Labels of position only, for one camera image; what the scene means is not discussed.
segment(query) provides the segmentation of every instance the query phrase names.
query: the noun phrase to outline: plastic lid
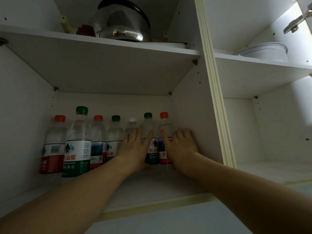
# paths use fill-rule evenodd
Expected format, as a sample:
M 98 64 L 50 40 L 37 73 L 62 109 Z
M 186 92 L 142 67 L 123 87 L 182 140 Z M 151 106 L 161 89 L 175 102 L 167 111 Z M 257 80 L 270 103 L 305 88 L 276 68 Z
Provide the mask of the plastic lid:
M 118 115 L 112 116 L 112 121 L 120 121 L 120 116 Z
M 144 118 L 153 118 L 153 115 L 150 112 L 144 113 Z
M 101 115 L 95 115 L 93 118 L 95 121 L 103 121 L 103 116 Z
M 63 115 L 55 115 L 54 121 L 55 122 L 64 122 L 66 120 L 66 117 Z
M 88 115 L 88 108 L 84 106 L 76 107 L 76 114 Z
M 163 118 L 168 118 L 168 112 L 161 112 L 160 113 L 160 118 L 163 119 Z

